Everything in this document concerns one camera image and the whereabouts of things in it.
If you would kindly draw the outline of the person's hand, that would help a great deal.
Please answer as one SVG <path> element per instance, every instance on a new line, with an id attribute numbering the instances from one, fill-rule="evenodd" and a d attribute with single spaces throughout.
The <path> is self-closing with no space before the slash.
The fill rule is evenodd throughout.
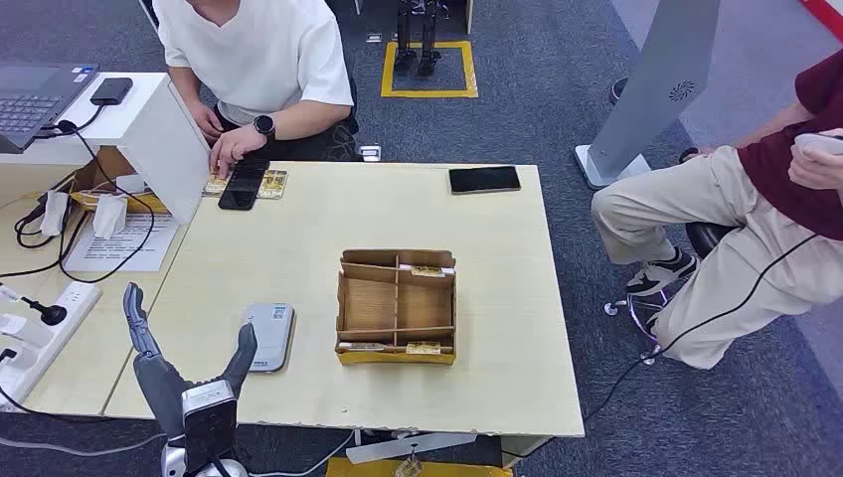
<path id="1" fill-rule="evenodd" d="M 788 176 L 793 183 L 842 196 L 841 128 L 798 135 L 791 155 Z"/>

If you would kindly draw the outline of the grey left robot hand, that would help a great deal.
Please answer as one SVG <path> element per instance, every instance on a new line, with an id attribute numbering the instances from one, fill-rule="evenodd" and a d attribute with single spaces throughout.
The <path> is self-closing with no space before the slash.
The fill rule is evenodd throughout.
<path id="1" fill-rule="evenodd" d="M 167 437 L 172 440 L 184 434 L 182 394 L 201 387 L 182 378 L 165 359 L 148 327 L 147 313 L 142 309 L 143 290 L 128 282 L 122 304 L 129 336 L 136 351 L 133 369 L 144 398 Z M 227 384 L 233 398 L 239 398 L 257 350 L 257 339 L 251 323 L 240 328 L 238 346 L 224 371 L 207 381 L 216 387 Z"/>

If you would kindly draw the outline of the person's right hand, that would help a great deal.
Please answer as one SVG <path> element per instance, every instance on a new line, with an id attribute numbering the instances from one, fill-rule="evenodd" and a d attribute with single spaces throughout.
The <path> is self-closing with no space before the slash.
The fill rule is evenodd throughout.
<path id="1" fill-rule="evenodd" d="M 213 145 L 225 132 L 217 114 L 201 101 L 189 101 L 187 108 L 206 141 Z"/>

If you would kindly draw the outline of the person's left hand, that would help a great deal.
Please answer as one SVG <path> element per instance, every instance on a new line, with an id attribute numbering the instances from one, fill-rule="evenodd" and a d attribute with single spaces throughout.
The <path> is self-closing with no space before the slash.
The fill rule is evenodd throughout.
<path id="1" fill-rule="evenodd" d="M 259 133 L 253 125 L 242 126 L 223 133 L 214 143 L 209 155 L 209 168 L 212 175 L 227 179 L 231 169 L 247 153 L 262 148 L 267 137 Z"/>

